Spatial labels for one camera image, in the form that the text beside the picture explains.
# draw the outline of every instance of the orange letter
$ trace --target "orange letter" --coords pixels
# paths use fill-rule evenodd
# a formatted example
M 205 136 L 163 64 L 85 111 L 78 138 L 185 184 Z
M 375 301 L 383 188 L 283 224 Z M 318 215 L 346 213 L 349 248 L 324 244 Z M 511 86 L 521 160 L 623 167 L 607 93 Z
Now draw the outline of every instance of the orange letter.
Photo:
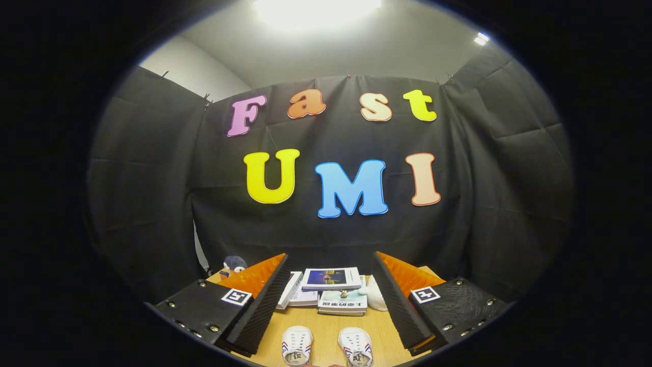
M 288 109 L 289 118 L 302 118 L 305 115 L 318 115 L 326 109 L 321 101 L 321 91 L 306 89 L 289 99 L 292 105 Z
M 382 94 L 365 93 L 360 96 L 360 104 L 364 107 L 360 113 L 368 121 L 387 121 L 392 118 L 392 110 L 387 103 L 389 100 Z
M 412 204 L 416 206 L 432 205 L 441 200 L 441 195 L 435 191 L 435 180 L 432 176 L 432 161 L 435 156 L 430 153 L 416 153 L 406 157 L 406 162 L 412 166 L 414 173 L 414 190 Z

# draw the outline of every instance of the magazine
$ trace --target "magazine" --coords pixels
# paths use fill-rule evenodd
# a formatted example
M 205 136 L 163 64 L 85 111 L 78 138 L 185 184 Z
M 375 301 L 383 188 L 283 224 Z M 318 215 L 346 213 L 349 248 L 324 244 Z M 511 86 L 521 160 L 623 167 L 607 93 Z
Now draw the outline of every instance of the magazine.
M 304 291 L 358 289 L 361 285 L 358 268 L 306 269 L 301 289 Z

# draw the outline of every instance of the ceiling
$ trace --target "ceiling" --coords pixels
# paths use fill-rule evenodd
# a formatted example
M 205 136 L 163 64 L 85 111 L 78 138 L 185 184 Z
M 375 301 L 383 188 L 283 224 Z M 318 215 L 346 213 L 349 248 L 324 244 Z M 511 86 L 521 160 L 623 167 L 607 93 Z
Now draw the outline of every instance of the ceiling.
M 240 0 L 182 36 L 254 89 L 347 74 L 444 83 L 482 47 L 473 42 L 478 29 L 441 8 L 414 0 L 380 2 L 366 13 L 343 4 L 328 16 L 312 10 L 294 14 L 303 22 L 275 23 L 252 0 Z M 339 11 L 347 19 L 340 20 Z

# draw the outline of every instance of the white wall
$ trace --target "white wall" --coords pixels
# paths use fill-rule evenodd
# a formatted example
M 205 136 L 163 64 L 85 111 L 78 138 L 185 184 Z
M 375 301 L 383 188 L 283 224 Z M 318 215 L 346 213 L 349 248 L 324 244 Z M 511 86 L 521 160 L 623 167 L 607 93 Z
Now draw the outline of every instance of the white wall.
M 240 78 L 199 46 L 176 36 L 154 51 L 140 66 L 163 75 L 200 96 L 210 93 L 209 101 L 219 101 L 251 90 Z

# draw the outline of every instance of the ceiling light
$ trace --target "ceiling light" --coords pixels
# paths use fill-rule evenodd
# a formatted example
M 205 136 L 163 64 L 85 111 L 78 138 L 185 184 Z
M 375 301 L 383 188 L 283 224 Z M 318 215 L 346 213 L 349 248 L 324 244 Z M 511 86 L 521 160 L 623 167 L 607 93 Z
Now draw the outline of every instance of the ceiling light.
M 337 25 L 381 7 L 380 0 L 254 0 L 267 23 L 288 29 Z
M 478 38 L 483 40 L 484 42 L 489 42 L 489 37 L 483 35 L 482 33 L 478 32 Z

